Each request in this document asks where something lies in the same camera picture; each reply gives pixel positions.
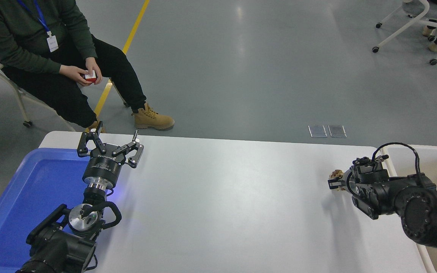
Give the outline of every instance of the hand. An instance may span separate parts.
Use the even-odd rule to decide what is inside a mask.
[[[64,66],[62,64],[60,66],[59,74],[66,76],[67,78],[83,86],[89,86],[92,84],[92,82],[88,82],[82,77],[82,74],[87,74],[87,71],[80,69],[78,67]]]
[[[97,65],[96,59],[94,57],[88,57],[85,59],[85,67],[88,70],[88,74],[92,74],[92,70],[94,70],[96,72],[97,80],[94,83],[94,85],[98,85],[99,83],[101,83],[101,81],[102,81],[101,69]]]

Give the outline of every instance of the chair wheel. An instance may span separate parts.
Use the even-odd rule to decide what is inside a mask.
[[[33,121],[25,121],[25,122],[23,122],[23,125],[26,128],[31,128],[33,126]]]

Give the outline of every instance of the blue lanyard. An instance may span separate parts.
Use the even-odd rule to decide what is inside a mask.
[[[23,3],[22,0],[17,0],[18,3],[23,6],[26,10],[28,10],[28,12],[33,15],[33,13],[31,12],[31,10],[26,7],[26,5]],[[40,6],[38,5],[38,3],[36,2],[36,0],[33,0],[33,3],[35,4],[36,10],[38,11],[38,16],[37,19],[38,21],[40,21],[40,23],[43,25],[43,28],[45,28],[45,31],[47,31],[48,35],[51,36],[52,33],[50,31],[50,29],[47,26],[47,21],[45,21],[45,17],[43,17],[43,12],[41,12]]]

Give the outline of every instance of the id badge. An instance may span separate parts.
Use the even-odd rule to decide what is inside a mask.
[[[50,52],[54,52],[58,49],[57,36],[50,36],[47,38],[48,48]]]

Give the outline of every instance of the yellow floor line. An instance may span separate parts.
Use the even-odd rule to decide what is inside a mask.
[[[143,7],[141,8],[141,11],[139,12],[139,15],[137,16],[136,22],[134,22],[134,26],[132,26],[132,30],[129,33],[129,36],[127,38],[127,41],[124,45],[123,52],[126,54],[130,44],[132,43],[132,39],[134,38],[137,28],[139,27],[139,23],[141,23],[141,19],[143,18],[144,12],[146,11],[146,8],[148,7],[149,0],[145,0]],[[105,85],[104,91],[102,92],[101,98],[99,99],[99,102],[97,102],[97,106],[94,110],[97,117],[101,114],[102,108],[104,107],[105,100],[107,100],[107,96],[109,95],[109,91],[112,88],[112,82],[111,80],[107,81],[107,84]]]

